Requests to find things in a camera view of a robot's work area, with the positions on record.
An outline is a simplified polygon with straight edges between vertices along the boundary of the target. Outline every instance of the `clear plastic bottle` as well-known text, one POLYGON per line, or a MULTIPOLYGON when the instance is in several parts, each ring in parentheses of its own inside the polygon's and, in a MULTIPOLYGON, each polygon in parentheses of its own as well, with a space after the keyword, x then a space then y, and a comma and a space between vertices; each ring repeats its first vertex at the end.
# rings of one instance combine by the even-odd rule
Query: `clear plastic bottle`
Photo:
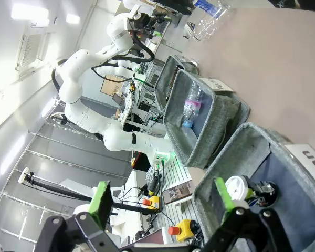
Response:
POLYGON ((193 81, 183 108, 183 126, 191 128, 201 108, 202 89, 193 81))
POLYGON ((215 3, 209 3, 207 0, 197 0, 195 3, 197 8, 206 12, 194 28, 194 39, 196 40, 210 38, 232 15, 233 9, 224 0, 211 0, 211 2, 215 3))

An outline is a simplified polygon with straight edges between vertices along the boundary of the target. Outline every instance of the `red button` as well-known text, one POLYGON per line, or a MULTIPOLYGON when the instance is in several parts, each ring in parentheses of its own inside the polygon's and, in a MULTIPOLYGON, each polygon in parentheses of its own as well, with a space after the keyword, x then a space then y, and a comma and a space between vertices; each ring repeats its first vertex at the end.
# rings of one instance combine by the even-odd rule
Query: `red button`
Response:
POLYGON ((170 235, 179 235, 181 233, 181 229, 179 227, 169 227, 168 233, 170 235))
POLYGON ((152 202, 149 199, 144 198, 142 201, 142 204, 144 204, 146 206, 150 206, 152 204, 152 202))

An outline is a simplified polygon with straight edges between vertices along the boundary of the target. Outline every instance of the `blue label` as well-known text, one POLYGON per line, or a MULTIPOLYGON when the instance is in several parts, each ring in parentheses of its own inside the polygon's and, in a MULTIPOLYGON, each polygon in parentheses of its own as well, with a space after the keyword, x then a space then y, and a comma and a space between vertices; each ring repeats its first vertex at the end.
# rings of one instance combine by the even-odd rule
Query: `blue label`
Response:
POLYGON ((215 5, 209 3, 206 0, 198 0, 195 6, 204 10, 205 12, 207 12, 208 14, 215 18, 219 18, 219 16, 222 13, 222 9, 216 7, 215 5))

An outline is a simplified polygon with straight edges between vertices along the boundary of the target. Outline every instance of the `gray fabric bin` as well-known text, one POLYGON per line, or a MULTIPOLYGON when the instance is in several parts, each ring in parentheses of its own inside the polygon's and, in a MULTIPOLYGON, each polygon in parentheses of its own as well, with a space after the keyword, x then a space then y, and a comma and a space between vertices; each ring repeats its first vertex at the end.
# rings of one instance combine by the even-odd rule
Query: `gray fabric bin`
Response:
MULTIPOLYGON (((257 173, 259 166, 262 166, 264 160, 270 153, 271 156, 275 156, 286 168, 286 171, 280 170, 279 175, 282 176, 284 173, 290 174, 294 178, 296 185, 303 190, 303 195, 307 197, 307 200, 309 200, 315 208, 315 181, 310 177, 305 168, 300 166, 300 163, 293 158, 289 151, 280 143, 286 141, 287 140, 278 133, 263 129, 253 123, 244 123, 230 138, 214 162, 207 169, 193 194, 194 205, 206 242, 219 228, 219 220, 213 211, 214 205, 212 205, 212 202, 209 200, 213 186, 213 178, 222 177, 224 181, 226 181, 233 175, 252 177, 257 173)), ((298 211, 300 209, 306 208, 306 206, 303 205, 304 198, 301 194, 292 195, 291 197, 297 197, 295 198, 296 204, 290 205, 293 209, 292 211, 287 213, 286 208, 282 207, 282 203, 278 203, 279 199, 274 203, 272 208, 277 211, 281 222, 293 223, 295 221, 299 226, 300 222, 302 222, 301 218, 298 220, 293 220, 292 218, 299 213, 298 211)), ((308 221, 308 218, 314 218, 314 215, 304 216, 304 218, 308 221)), ((244 252, 250 250, 246 241, 239 239, 233 251, 244 252)), ((315 240, 304 248, 303 251, 315 251, 315 240)))
POLYGON ((164 64, 161 74, 154 87, 155 102, 157 108, 161 112, 165 111, 167 105, 166 97, 169 93, 169 84, 178 65, 181 65, 183 69, 188 72, 199 74, 199 69, 195 67, 189 59, 184 56, 170 55, 164 64))
POLYGON ((200 76, 180 70, 166 106, 163 124, 175 152, 185 167, 205 168, 211 164, 234 131, 244 123, 249 106, 233 92, 214 92, 200 76), (193 127, 183 123, 183 108, 195 81, 203 90, 200 114, 193 127))

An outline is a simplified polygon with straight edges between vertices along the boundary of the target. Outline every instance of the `bottle cap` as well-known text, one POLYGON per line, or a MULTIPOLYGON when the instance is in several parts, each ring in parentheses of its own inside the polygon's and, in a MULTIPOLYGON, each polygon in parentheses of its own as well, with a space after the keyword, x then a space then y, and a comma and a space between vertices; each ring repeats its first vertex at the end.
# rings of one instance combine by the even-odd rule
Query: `bottle cap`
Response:
POLYGON ((168 233, 170 235, 179 235, 181 233, 181 229, 179 227, 169 227, 168 233))
POLYGON ((142 204, 144 204, 146 206, 150 206, 152 204, 152 202, 149 199, 144 198, 142 201, 142 204))
POLYGON ((193 122, 184 122, 183 126, 187 127, 187 128, 191 128, 193 126, 193 122))

